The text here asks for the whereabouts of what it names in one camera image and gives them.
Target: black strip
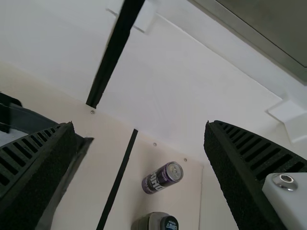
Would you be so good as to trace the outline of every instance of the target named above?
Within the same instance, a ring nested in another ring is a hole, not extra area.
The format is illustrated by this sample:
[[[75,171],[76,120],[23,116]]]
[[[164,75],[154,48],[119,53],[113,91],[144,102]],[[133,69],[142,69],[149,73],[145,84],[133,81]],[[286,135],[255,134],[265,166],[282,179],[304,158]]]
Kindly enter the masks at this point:
[[[95,76],[86,104],[96,108],[105,91],[113,70],[123,51],[132,28],[145,0],[125,0],[113,34],[110,38],[100,67]]]
[[[128,164],[128,161],[129,161],[129,156],[131,154],[131,150],[133,148],[133,144],[134,144],[134,141],[136,139],[137,134],[138,134],[138,131],[135,129],[133,131],[132,135],[131,135],[129,144],[128,144],[127,149],[126,149],[125,156],[124,156],[123,161],[122,161],[122,163],[120,165],[119,171],[117,173],[117,176],[116,176],[116,179],[114,181],[114,184],[113,184],[113,187],[111,189],[111,192],[109,194],[109,197],[108,197],[108,199],[106,201],[105,208],[104,208],[104,210],[102,212],[102,215],[101,215],[101,218],[99,220],[99,223],[98,223],[98,226],[97,226],[96,230],[103,230],[104,227],[105,227],[106,219],[107,219],[107,217],[109,215],[109,212],[111,211],[111,208],[113,206],[113,203],[114,203],[116,194],[118,192],[118,188],[119,188],[121,179],[123,178],[125,169],[127,167],[127,164]]]

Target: white plastic part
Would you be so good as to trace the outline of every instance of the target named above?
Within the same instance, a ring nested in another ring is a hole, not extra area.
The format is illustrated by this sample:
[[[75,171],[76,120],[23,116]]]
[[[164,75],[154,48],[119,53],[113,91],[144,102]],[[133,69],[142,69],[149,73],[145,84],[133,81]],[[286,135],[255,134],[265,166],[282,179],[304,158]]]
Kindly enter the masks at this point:
[[[284,123],[291,143],[307,142],[307,110],[294,99],[285,98],[268,113]]]
[[[107,10],[115,16],[118,16],[123,3],[124,0],[111,0],[108,4]],[[146,0],[137,19],[135,20],[133,27],[145,33],[156,15],[158,6],[159,0]]]
[[[156,15],[158,6],[158,0],[146,0],[133,26],[143,33],[146,32]]]
[[[118,16],[124,0],[111,0],[107,6],[107,10]]]
[[[288,230],[307,230],[307,173],[286,173],[298,184],[295,191],[287,191],[276,186],[269,174],[262,191]]]

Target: black foam pad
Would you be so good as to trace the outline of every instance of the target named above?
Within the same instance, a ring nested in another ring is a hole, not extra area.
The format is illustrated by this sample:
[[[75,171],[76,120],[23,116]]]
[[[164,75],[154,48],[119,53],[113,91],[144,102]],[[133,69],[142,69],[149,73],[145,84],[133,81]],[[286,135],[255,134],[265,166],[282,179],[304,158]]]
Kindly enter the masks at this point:
[[[285,230],[262,192],[270,173],[307,171],[295,153],[231,124],[206,124],[204,149],[240,230]]]
[[[71,122],[1,147],[1,230],[35,229],[76,149]]]

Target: purple can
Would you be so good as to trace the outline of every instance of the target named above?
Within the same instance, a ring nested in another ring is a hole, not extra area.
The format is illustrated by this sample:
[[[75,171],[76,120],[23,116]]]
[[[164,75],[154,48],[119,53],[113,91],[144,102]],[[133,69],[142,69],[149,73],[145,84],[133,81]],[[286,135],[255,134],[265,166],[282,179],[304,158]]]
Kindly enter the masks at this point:
[[[142,188],[145,193],[153,194],[172,184],[176,184],[182,177],[182,167],[172,161],[146,176],[142,180]]]

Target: metal bolt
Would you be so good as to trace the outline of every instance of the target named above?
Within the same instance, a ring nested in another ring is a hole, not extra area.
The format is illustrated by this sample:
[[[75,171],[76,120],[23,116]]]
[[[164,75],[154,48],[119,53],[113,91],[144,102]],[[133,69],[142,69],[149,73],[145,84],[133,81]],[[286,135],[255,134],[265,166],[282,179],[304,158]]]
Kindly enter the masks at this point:
[[[284,190],[294,191],[298,188],[297,182],[289,175],[277,173],[272,176],[273,183]]]

